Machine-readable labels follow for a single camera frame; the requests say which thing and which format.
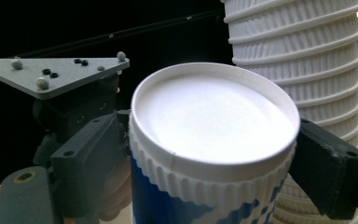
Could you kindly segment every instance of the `screw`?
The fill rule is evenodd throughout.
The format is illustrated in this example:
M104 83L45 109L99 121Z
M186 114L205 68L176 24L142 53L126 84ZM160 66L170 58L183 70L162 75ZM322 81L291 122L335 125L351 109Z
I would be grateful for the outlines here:
M125 62L126 61L126 54L121 51L117 54L117 58L119 62Z
M36 86L40 90L47 90L48 89L48 81L45 78L40 77L36 80Z
M15 59L11 61L11 66L16 70L22 69L22 62L19 59Z
M56 77L58 77L58 73L51 73L51 74L50 74L50 77L51 77L51 78L56 78Z
M43 73L43 75L50 75L51 71L50 71L50 69L45 68L45 69L42 70L42 73Z

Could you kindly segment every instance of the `white paper cup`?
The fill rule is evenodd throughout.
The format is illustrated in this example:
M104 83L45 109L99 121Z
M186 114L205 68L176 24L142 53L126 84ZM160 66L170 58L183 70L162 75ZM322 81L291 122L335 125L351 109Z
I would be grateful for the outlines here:
M347 143L358 148L358 134L356 134L353 138L347 140Z
M275 207L274 216L287 223L307 224L350 224L350 220L333 220L327 216L309 215L285 209L279 205Z
M185 63L147 77L131 109L137 224L269 221L299 128L282 89L235 66Z
M315 49L326 51L331 45L342 45L345 39L357 39L358 23L356 14L340 20L323 23L301 31L278 35L255 41L233 43L233 62L260 61L280 56L302 53L309 55Z
M224 21L231 23L241 18L259 18L264 15L275 18L267 24L268 28L273 29L319 18L356 5L356 0L341 0L339 4L334 0L227 0Z
M320 104L340 99L345 95L358 91L358 69L355 67L335 76L308 82L281 83L283 84L279 86L289 94L297 106L312 105L312 103Z
M284 180L281 194L286 194L297 198L309 198L307 193L296 183L296 181L288 177L286 177Z
M289 222L286 222L279 217L273 216L271 219L271 224L291 224ZM355 217L350 221L350 224L358 224L358 211L355 215Z
M309 57L297 58L280 63L266 63L238 67L255 72L281 85L285 83L307 82L327 74L339 74L358 65L356 42L336 49L322 51Z
M332 125L332 124L341 122L345 119L349 119L350 117L355 116L357 113L358 113L358 102L357 102L357 105L353 109L351 109L350 111L348 111L342 115L333 117L331 119L317 120L317 121L314 121L314 123L321 127L325 127L327 125Z
M281 193L277 204L289 211L308 215L320 215L318 208L309 198L297 198Z
M346 113L352 111L358 106L358 94L355 92L342 99L325 104L312 104L310 106L298 106L300 117L309 121L317 123L327 119L339 118Z
M323 127L328 132L347 141L358 134L358 114L344 119L341 122L330 124Z
M221 0L221 2L225 3L225 22L234 21L237 18L249 16L292 1L294 0Z
M358 40L358 31L354 35L345 36L334 42L324 45L306 46L301 42L292 42L290 38L275 38L270 42L253 42L254 44L233 45L232 62L236 65L256 65L264 63L280 63L302 57L309 57L314 54L336 49L341 46L353 43Z
M301 2L304 1L295 1L294 3L300 4ZM291 13L286 13L285 11L290 10L276 11L275 13L263 11L256 15L242 17L238 20L230 22L228 24L228 43L240 44L254 42L260 39L272 38L273 36L283 36L295 32L309 30L314 27L324 26L324 24L327 23L335 24L337 29L342 31L342 26L340 23L348 22L346 21L347 19L344 19L345 17L354 16L354 22L357 22L356 12L358 11L358 5L347 7L330 14L322 14L307 20L305 18L298 18L298 20L296 20L296 15L294 15L293 10ZM320 33L326 31L315 29L314 32Z
M295 180L293 179L293 177L292 177L290 174L287 174L287 176L286 176L286 178L285 178L285 179L295 181Z

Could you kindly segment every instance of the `cup lid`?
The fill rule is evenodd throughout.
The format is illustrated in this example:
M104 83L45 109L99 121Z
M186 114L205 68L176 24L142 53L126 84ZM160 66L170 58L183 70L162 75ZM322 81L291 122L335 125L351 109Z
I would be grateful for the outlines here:
M220 63L157 71L135 90L131 109L131 128L144 149L187 175L247 173L244 168L256 170L241 178L264 174L286 159L299 129L286 92L258 74Z

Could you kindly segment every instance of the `black bolt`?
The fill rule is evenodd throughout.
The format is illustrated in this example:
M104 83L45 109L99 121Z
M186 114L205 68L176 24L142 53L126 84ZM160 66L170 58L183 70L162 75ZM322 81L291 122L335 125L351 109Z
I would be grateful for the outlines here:
M83 61L81 61L81 65L87 66L87 65L89 65L89 62L87 60L83 60Z
M42 73L43 73L43 75L50 75L51 71L50 71L50 69L46 68L46 69L42 70Z
M51 73L51 74L50 74L50 77L51 77L51 78L58 77L58 73Z

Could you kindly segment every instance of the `blue printed pattern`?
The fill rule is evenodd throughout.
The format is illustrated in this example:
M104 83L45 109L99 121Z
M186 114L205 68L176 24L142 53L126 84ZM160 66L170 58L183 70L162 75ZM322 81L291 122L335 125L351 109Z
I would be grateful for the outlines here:
M211 206L184 202L178 197L171 197L166 191L160 191L157 185L150 183L150 179L142 174L142 169L137 166L133 157L131 157L131 169L132 210L136 224L189 224L214 210ZM273 190L271 202L275 201L280 188ZM241 220L249 217L259 204L258 200L254 200L253 203L243 203L238 210L232 211L216 224L239 224ZM265 215L268 210L268 207L263 208L260 215ZM272 211L267 214L266 224ZM252 224L257 223L259 223L258 219L252 221Z

